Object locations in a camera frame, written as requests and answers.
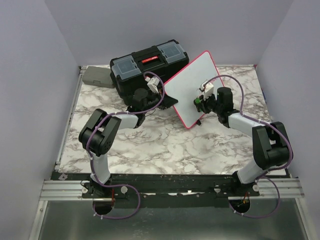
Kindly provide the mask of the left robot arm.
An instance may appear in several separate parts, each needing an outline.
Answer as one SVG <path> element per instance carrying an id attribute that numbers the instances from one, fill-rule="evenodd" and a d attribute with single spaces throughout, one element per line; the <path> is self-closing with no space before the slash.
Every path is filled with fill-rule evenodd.
<path id="1" fill-rule="evenodd" d="M 101 198 L 111 191 L 108 180 L 111 177 L 107 153 L 111 149 L 117 132 L 122 129 L 136 129 L 146 119 L 146 113 L 156 108 L 167 109 L 179 101 L 163 90 L 151 92 L 137 89 L 126 111 L 107 113 L 97 108 L 86 122 L 78 136 L 90 159 L 90 178 L 95 182 L 93 191 Z"/>

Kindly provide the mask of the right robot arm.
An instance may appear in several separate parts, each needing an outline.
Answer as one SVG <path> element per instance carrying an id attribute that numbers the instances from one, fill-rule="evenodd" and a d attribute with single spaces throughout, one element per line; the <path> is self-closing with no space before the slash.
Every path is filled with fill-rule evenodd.
<path id="1" fill-rule="evenodd" d="M 293 159 L 284 124 L 260 121 L 235 109 L 230 88 L 220 87 L 214 94 L 212 86 L 202 86 L 200 96 L 193 103 L 198 112 L 213 112 L 222 125 L 252 138 L 253 159 L 233 174 L 235 180 L 230 183 L 230 191 L 234 195 L 243 195 L 248 184 L 270 171 L 285 167 Z"/>

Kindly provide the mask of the pink framed whiteboard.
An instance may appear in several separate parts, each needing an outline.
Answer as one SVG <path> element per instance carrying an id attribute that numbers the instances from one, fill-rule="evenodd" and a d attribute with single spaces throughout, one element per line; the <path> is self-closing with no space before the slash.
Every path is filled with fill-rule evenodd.
<path id="1" fill-rule="evenodd" d="M 178 100 L 173 109 L 186 129 L 192 128 L 204 115 L 194 105 L 201 94 L 201 85 L 218 75 L 212 55 L 206 50 L 164 84 L 166 95 Z"/>

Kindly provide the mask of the green black whiteboard eraser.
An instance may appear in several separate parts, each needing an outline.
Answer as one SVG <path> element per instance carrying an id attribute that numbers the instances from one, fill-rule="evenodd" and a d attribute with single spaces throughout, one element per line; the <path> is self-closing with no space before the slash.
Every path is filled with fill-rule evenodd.
<path id="1" fill-rule="evenodd" d="M 201 100 L 199 99 L 199 97 L 197 97 L 194 101 L 193 101 L 195 107 L 196 107 L 196 110 L 197 110 L 197 106 L 198 105 L 202 105 L 202 102 Z"/>

